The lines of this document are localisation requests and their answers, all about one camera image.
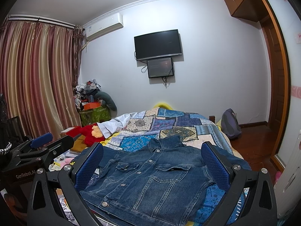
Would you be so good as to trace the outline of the blue denim jacket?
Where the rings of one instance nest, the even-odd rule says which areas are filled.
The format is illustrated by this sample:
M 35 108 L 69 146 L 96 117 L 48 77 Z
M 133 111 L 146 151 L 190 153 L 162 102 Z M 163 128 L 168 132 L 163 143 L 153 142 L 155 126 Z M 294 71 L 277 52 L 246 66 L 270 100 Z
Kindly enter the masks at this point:
M 151 139 L 135 151 L 104 148 L 98 179 L 80 192 L 115 225 L 203 223 L 224 195 L 201 150 L 179 136 Z

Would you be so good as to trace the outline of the red box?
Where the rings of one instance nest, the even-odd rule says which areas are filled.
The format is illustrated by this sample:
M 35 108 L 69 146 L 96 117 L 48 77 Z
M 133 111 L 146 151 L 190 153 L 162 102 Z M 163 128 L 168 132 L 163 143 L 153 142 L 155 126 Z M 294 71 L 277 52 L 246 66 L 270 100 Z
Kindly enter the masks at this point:
M 70 128 L 67 128 L 67 129 L 63 130 L 60 133 L 60 136 L 61 137 L 64 137 L 64 136 L 75 137 L 75 136 L 78 136 L 80 133 L 81 133 L 81 127 L 80 126 L 75 126 L 75 127 L 70 127 Z

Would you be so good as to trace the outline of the red plush toy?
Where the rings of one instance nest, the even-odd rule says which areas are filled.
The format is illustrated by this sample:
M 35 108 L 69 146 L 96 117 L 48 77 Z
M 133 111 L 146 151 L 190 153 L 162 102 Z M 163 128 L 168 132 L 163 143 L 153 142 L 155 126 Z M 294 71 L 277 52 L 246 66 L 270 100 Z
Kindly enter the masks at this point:
M 90 124 L 81 127 L 81 133 L 79 135 L 85 136 L 85 144 L 87 147 L 92 146 L 96 142 L 105 140 L 105 137 L 103 136 L 97 124 Z

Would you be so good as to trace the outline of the yellow fleece blanket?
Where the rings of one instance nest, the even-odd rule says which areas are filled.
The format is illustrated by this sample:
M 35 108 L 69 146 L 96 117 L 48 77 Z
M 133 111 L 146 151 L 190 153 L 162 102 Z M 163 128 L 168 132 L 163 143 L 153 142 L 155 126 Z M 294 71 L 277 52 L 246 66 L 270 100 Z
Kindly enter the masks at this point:
M 101 141 L 100 143 L 103 145 L 103 146 L 106 146 L 113 137 L 116 137 L 120 134 L 120 132 L 117 132 L 117 133 L 114 133 L 113 135 L 111 135 L 110 137 L 106 138 L 104 141 Z

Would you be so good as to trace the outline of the orange box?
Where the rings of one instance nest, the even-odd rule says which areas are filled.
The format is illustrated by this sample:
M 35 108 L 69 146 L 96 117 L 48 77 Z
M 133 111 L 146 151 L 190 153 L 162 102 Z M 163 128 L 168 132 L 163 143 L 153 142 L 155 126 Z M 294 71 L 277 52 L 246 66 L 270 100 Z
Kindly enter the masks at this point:
M 91 103 L 86 103 L 84 105 L 84 110 L 90 110 L 90 109 L 95 109 L 98 107 L 101 107 L 102 104 L 100 102 L 91 102 Z

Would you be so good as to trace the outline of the white shirt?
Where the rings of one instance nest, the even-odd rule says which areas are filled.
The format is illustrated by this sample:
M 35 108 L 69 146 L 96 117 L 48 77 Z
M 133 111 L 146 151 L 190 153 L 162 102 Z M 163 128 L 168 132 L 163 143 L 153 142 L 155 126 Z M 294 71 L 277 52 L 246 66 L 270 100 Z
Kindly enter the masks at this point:
M 128 124 L 130 118 L 130 114 L 123 114 L 108 121 L 104 121 L 101 123 L 98 122 L 97 126 L 99 127 L 103 136 L 105 138 L 109 138 L 113 134 L 120 132 Z

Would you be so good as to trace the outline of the green storage box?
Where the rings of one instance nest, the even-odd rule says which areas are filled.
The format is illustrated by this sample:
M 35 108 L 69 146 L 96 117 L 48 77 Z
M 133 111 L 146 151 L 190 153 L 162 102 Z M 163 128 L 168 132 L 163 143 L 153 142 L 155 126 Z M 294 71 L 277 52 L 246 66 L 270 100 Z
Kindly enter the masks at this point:
M 101 123 L 111 119 L 110 111 L 107 107 L 97 107 L 90 110 L 79 112 L 81 125 L 84 127 L 86 125 Z

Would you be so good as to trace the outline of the grey purple backpack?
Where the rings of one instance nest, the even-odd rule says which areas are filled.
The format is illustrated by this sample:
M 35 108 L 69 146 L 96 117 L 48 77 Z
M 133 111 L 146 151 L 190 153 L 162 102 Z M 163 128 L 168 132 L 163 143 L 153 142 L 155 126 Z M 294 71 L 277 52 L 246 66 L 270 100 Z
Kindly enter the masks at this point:
M 238 138 L 242 133 L 236 115 L 231 108 L 222 115 L 221 129 L 230 140 Z

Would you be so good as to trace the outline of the striped red gold curtain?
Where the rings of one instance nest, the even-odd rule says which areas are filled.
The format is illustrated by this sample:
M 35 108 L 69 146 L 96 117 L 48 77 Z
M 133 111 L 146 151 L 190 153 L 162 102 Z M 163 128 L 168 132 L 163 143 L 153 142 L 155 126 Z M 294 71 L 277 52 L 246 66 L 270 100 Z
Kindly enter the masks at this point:
M 74 103 L 81 65 L 82 29 L 33 21 L 1 27 L 1 93 L 8 115 L 19 117 L 25 134 L 55 139 L 79 126 Z

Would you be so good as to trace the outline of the patchwork blue bedspread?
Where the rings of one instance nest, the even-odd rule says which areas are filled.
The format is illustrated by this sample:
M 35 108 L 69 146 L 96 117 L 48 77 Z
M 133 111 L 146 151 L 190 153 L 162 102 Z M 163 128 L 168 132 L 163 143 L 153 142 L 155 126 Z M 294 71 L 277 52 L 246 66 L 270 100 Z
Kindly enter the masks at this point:
M 228 137 L 219 127 L 198 113 L 153 108 L 129 114 L 131 118 L 128 124 L 120 131 L 118 136 L 113 137 L 106 146 L 103 146 L 104 148 L 135 152 L 144 147 L 151 139 L 179 136 L 183 144 L 199 148 L 200 150 L 202 144 L 209 141 L 231 163 L 239 164 L 244 169 L 249 169 L 249 164 L 240 153 L 232 148 Z M 87 187 L 98 179 L 99 171 L 98 165 Z M 185 225 L 203 225 L 204 222 L 190 221 Z

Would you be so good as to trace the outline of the yellow headboard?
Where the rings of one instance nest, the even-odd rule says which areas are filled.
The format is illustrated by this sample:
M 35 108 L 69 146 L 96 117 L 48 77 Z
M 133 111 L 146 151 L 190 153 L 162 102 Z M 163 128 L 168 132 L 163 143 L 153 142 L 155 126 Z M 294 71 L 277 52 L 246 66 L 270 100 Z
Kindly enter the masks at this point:
M 163 102 L 157 103 L 157 104 L 154 106 L 154 108 L 163 108 L 163 109 L 173 110 L 173 108 L 172 108 L 169 104 L 163 103 Z

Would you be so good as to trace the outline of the white air conditioner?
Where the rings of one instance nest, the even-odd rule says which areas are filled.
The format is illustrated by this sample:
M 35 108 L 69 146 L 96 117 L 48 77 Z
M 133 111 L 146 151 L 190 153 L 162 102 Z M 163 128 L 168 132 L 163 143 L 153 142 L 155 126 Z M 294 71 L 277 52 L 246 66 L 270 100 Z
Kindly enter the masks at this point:
M 88 41 L 99 38 L 100 36 L 114 32 L 123 28 L 123 16 L 120 13 L 113 14 L 109 17 L 101 19 L 89 25 L 86 31 L 86 38 Z

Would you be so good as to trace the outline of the wooden door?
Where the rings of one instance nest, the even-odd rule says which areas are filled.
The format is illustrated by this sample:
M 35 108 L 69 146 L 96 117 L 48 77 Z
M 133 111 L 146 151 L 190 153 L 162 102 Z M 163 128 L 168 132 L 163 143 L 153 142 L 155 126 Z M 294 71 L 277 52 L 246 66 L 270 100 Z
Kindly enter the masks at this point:
M 268 125 L 281 137 L 281 124 L 285 106 L 285 73 L 283 60 L 283 40 L 278 26 L 269 15 L 260 21 L 263 30 L 271 74 L 271 103 Z

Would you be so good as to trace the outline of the wooden wardrobe cabinet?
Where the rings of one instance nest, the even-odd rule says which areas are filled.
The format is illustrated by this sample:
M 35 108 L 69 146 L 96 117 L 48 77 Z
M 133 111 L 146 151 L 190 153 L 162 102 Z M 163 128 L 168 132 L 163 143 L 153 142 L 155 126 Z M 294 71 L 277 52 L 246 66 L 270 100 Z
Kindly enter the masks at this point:
M 230 15 L 238 19 L 258 22 L 266 16 L 262 0 L 224 0 Z

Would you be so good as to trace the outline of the small black wall monitor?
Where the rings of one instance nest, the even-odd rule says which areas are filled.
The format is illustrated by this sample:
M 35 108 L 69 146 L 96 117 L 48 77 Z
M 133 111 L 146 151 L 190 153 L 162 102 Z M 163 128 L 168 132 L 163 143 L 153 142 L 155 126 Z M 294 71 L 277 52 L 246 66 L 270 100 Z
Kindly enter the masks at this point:
M 147 72 L 149 79 L 174 76 L 172 58 L 169 57 L 147 60 Z

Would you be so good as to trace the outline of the black wall television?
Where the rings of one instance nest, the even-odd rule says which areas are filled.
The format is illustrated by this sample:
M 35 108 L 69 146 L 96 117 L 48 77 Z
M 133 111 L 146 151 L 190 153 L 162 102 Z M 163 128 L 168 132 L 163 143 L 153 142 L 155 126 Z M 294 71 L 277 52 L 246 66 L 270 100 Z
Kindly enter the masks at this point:
M 138 61 L 182 55 L 178 29 L 135 36 L 134 45 Z

